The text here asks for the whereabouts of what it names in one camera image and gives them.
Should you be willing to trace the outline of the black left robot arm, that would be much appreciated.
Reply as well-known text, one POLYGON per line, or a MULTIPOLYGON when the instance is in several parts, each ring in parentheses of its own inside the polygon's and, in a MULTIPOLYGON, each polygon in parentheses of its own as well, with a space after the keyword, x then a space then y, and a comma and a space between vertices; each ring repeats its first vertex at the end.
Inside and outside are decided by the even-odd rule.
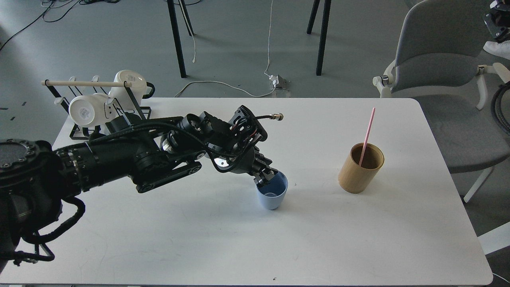
POLYGON ((1 267, 8 261, 51 261, 47 243, 75 225, 85 212, 78 195, 129 177, 142 194, 195 174, 209 158, 221 173, 248 174, 259 188, 282 173, 257 147, 268 135, 246 106, 225 122, 199 116, 144 120, 128 113, 107 122, 109 135, 94 132, 87 141, 52 149, 49 142, 1 140, 1 267))

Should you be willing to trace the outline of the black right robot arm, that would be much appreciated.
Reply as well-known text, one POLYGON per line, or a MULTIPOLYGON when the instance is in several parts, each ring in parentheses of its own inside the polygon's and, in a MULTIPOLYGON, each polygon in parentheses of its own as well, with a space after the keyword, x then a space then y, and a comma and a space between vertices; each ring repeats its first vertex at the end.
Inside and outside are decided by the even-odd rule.
POLYGON ((497 43, 508 41, 510 34, 510 2, 508 0, 492 0, 489 10, 483 15, 483 21, 497 43))

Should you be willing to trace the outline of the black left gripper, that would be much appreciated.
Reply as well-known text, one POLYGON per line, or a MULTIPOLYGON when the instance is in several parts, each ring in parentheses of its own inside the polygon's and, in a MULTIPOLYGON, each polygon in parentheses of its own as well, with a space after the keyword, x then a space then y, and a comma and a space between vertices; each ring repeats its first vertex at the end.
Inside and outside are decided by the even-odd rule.
POLYGON ((199 116, 199 137, 204 143, 206 157, 211 161, 223 160, 223 163, 213 162, 215 169, 221 173, 249 174, 255 176, 257 188, 268 185, 279 171, 270 167, 272 160, 266 158, 256 145, 268 138, 259 120, 275 117, 281 120, 282 114, 257 117, 244 105, 235 110, 228 122, 202 112, 199 116))

